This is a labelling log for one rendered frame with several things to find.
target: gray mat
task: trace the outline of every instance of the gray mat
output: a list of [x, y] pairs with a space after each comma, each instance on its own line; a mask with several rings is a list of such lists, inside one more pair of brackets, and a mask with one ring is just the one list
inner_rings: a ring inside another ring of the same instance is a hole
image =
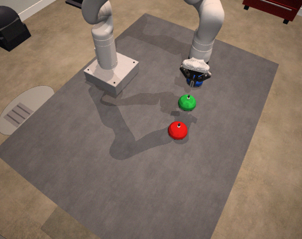
[[[116, 39], [140, 71], [115, 99], [83, 70], [1, 146], [0, 158], [101, 239], [209, 239], [278, 64], [219, 40], [212, 78], [179, 70], [193, 31], [144, 14]], [[190, 93], [196, 108], [178, 108]], [[173, 140], [173, 121], [188, 127]]]

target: brown floor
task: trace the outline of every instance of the brown floor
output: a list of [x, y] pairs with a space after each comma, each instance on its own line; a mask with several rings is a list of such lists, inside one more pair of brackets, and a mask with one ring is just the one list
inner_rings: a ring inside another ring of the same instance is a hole
[[[271, 14], [244, 10], [240, 0], [221, 2], [225, 20], [217, 39], [279, 68], [212, 238], [302, 239], [302, 17], [286, 25]], [[115, 37], [144, 13], [192, 30], [198, 27], [196, 10], [183, 0], [111, 4]], [[32, 37], [11, 52], [0, 48], [0, 115], [32, 87], [47, 85], [56, 92], [95, 56], [92, 26], [65, 0], [24, 23]], [[0, 134], [0, 145], [7, 137]], [[98, 238], [1, 159], [0, 234], [7, 239]]]

